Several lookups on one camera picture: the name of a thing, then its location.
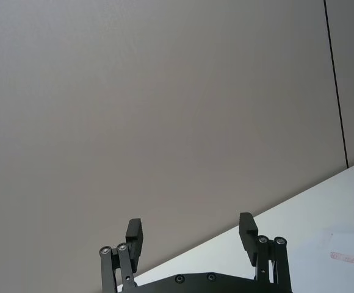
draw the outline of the red stamp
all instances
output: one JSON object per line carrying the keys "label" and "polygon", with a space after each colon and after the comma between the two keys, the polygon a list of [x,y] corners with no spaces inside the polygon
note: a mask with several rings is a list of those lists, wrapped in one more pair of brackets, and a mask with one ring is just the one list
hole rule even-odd
{"label": "red stamp", "polygon": [[345,255],[343,253],[332,251],[330,253],[330,257],[333,259],[337,259],[338,261],[345,261],[345,262],[349,262],[351,264],[354,264],[354,256],[352,256],[352,255]]}

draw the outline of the metal screw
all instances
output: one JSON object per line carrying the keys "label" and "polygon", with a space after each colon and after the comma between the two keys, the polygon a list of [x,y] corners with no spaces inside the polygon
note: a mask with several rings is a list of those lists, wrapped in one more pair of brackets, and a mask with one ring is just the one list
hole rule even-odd
{"label": "metal screw", "polygon": [[106,255],[107,253],[109,253],[109,251],[110,251],[109,248],[106,247],[106,248],[101,250],[101,253]]}
{"label": "metal screw", "polygon": [[214,273],[209,273],[207,275],[207,279],[208,279],[208,281],[215,281],[216,280],[216,276],[215,276]]}
{"label": "metal screw", "polygon": [[260,241],[261,243],[266,243],[267,241],[268,241],[268,238],[266,238],[266,237],[260,237],[259,239],[258,239],[258,241]]}
{"label": "metal screw", "polygon": [[277,244],[285,244],[286,241],[283,238],[276,239]]}
{"label": "metal screw", "polygon": [[185,281],[185,277],[183,275],[177,275],[175,280],[176,283],[181,284]]}
{"label": "metal screw", "polygon": [[126,250],[126,249],[127,249],[127,245],[121,244],[121,245],[118,247],[118,249],[119,249],[120,251]]}

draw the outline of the white table surface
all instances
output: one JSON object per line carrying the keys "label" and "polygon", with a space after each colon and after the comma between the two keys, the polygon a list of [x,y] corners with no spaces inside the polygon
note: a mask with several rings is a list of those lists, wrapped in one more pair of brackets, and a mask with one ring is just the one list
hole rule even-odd
{"label": "white table surface", "polygon": [[[247,212],[243,206],[240,211]],[[271,239],[285,237],[289,255],[324,228],[354,226],[354,166],[257,215],[255,221],[259,234]],[[141,285],[178,273],[198,272],[253,278],[255,268],[250,265],[237,226],[137,276],[135,281]]]}

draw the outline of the black vertical line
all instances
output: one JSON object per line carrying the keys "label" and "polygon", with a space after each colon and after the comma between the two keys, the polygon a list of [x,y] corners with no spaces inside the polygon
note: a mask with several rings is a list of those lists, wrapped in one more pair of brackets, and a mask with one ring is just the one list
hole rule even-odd
{"label": "black vertical line", "polygon": [[349,168],[347,146],[345,144],[344,125],[342,124],[340,98],[339,98],[339,95],[338,95],[336,67],[334,65],[333,48],[331,46],[331,37],[330,37],[330,28],[329,28],[329,19],[328,19],[328,9],[327,9],[327,5],[326,5],[326,0],[323,0],[323,5],[325,6],[326,27],[328,29],[328,39],[329,39],[329,47],[330,47],[331,65],[333,67],[334,85],[336,86],[337,106],[338,106],[338,114],[339,114],[339,117],[340,117],[340,125],[341,125],[341,133],[342,133],[342,144],[344,145],[345,163],[347,164],[347,168]]}

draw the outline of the paper sheet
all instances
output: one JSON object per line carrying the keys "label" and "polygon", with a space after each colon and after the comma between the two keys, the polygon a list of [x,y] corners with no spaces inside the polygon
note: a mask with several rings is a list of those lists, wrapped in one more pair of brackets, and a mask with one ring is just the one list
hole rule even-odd
{"label": "paper sheet", "polygon": [[335,227],[289,254],[295,293],[354,292],[354,230]]}

